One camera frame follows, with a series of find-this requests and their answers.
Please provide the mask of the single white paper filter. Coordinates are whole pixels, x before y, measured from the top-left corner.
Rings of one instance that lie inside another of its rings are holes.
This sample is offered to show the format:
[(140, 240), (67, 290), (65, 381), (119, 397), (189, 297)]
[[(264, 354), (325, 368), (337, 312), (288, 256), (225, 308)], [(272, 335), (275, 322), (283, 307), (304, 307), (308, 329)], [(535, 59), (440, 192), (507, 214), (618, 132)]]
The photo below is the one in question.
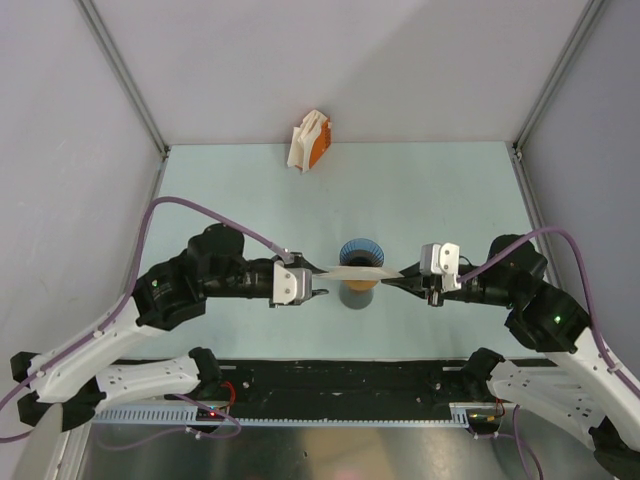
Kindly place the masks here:
[(326, 272), (314, 273), (314, 278), (335, 281), (382, 281), (401, 278), (402, 274), (386, 267), (334, 266)]

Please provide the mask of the glass beaker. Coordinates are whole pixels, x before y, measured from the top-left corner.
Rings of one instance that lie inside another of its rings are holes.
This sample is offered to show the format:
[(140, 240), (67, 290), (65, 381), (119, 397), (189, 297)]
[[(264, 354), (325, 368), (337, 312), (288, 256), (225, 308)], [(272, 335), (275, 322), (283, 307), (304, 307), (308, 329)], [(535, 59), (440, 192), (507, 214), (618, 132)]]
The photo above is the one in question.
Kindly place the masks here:
[(367, 308), (373, 301), (373, 290), (353, 290), (348, 286), (342, 285), (339, 290), (339, 298), (341, 303), (351, 310), (362, 310)]

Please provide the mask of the blue glass dripper cone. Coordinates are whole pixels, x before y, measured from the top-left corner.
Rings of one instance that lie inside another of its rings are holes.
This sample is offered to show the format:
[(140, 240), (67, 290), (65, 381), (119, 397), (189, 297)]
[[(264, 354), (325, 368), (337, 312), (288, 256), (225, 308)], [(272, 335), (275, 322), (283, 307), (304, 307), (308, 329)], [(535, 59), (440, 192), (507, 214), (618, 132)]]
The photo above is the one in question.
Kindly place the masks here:
[(356, 238), (346, 242), (339, 252), (340, 266), (382, 267), (385, 255), (382, 248), (373, 240)]

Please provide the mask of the white paper coffee filters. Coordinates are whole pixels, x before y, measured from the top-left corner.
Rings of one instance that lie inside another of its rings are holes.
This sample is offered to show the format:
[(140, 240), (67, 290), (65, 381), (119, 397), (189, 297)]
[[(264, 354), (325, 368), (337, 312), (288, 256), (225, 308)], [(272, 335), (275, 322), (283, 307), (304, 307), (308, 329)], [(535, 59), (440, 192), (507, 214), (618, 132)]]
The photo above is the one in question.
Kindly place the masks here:
[(304, 169), (304, 159), (305, 159), (305, 137), (311, 128), (311, 124), (317, 118), (326, 118), (325, 114), (321, 113), (318, 110), (310, 111), (302, 120), (301, 124), (297, 127), (293, 128), (293, 134), (291, 139), (291, 145), (289, 149), (289, 154), (287, 157), (287, 166), (295, 167), (301, 173), (306, 173)]

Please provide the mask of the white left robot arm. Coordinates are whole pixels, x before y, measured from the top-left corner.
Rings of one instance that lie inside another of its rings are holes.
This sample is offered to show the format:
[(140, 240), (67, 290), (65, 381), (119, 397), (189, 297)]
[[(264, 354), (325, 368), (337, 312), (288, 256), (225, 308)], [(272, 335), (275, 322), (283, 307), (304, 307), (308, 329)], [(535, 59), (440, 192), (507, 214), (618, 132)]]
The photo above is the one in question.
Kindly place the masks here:
[(19, 419), (36, 426), (49, 408), (62, 407), (62, 428), (79, 427), (112, 406), (158, 396), (204, 400), (221, 389), (223, 375), (208, 348), (168, 360), (125, 364), (135, 346), (202, 316), (210, 298), (266, 299), (298, 306), (317, 295), (320, 268), (300, 253), (247, 260), (244, 235), (214, 224), (192, 237), (179, 255), (151, 267), (113, 312), (47, 353), (19, 352), (11, 359), (15, 381), (28, 392), (17, 402)]

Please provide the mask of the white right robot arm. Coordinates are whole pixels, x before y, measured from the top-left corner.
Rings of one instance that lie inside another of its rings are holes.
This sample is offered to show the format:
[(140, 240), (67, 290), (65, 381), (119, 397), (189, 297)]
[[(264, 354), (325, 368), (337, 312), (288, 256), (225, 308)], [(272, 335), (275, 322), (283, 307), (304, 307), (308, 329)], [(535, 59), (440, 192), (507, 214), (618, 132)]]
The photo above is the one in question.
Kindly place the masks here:
[(462, 376), (476, 401), (509, 400), (574, 436), (617, 479), (639, 476), (639, 380), (604, 341), (593, 304), (581, 305), (545, 281), (547, 258), (526, 235), (501, 235), (481, 266), (462, 265), (452, 243), (423, 246), (420, 260), (387, 279), (434, 307), (447, 301), (501, 306), (505, 326), (526, 349), (560, 370), (554, 384), (488, 349), (472, 354)]

